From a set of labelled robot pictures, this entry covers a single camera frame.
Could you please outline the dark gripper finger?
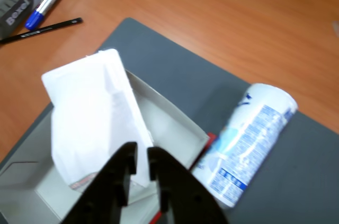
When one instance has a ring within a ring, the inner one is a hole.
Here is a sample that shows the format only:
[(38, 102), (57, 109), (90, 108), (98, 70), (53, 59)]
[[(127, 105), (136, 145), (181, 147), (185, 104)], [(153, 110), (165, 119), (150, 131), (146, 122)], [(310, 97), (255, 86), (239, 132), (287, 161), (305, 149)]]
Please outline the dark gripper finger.
[(214, 197), (176, 158), (160, 147), (148, 148), (147, 155), (167, 223), (228, 223)]
[(137, 143), (128, 142), (109, 159), (62, 223), (120, 223), (136, 167)]

